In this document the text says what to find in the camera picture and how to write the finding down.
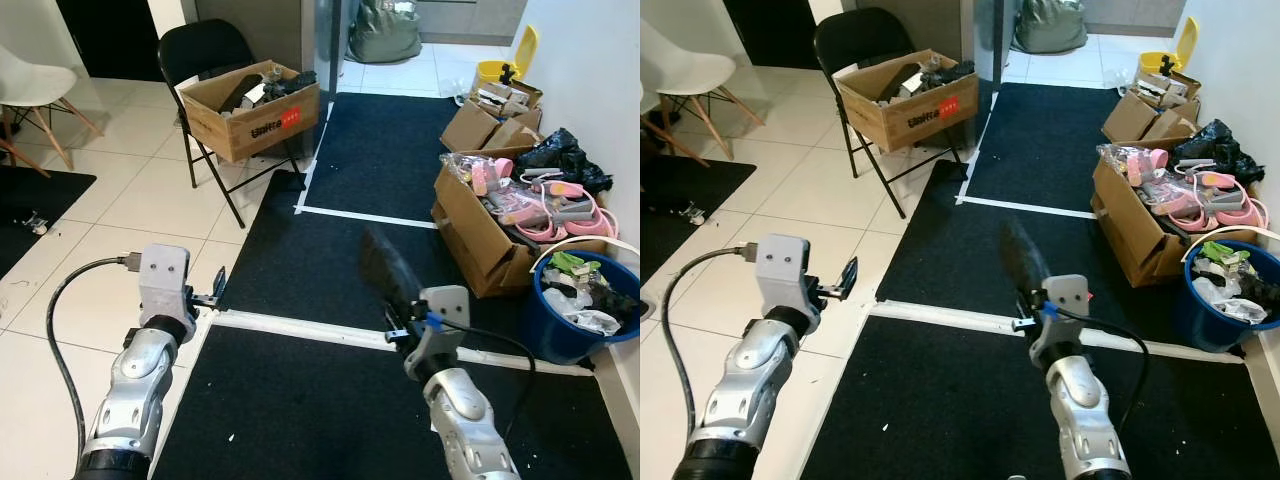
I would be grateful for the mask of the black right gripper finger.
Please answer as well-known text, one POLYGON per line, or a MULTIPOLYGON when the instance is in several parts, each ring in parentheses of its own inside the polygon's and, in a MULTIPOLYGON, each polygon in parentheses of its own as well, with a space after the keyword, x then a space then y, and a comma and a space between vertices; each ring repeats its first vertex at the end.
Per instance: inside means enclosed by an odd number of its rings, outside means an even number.
POLYGON ((361 239, 361 275, 398 314, 407 312, 403 259, 380 229, 366 229, 361 239))
POLYGON ((1007 219, 1002 227, 1001 262, 1019 298, 1030 303, 1038 289, 1038 248, 1016 218, 1007 219))
POLYGON ((384 300, 419 300, 421 282, 380 229, 371 229, 371 285, 384 300))
POLYGON ((1018 219, 1007 220, 1007 276, 1018 294, 1033 294, 1051 276, 1036 242, 1018 219))

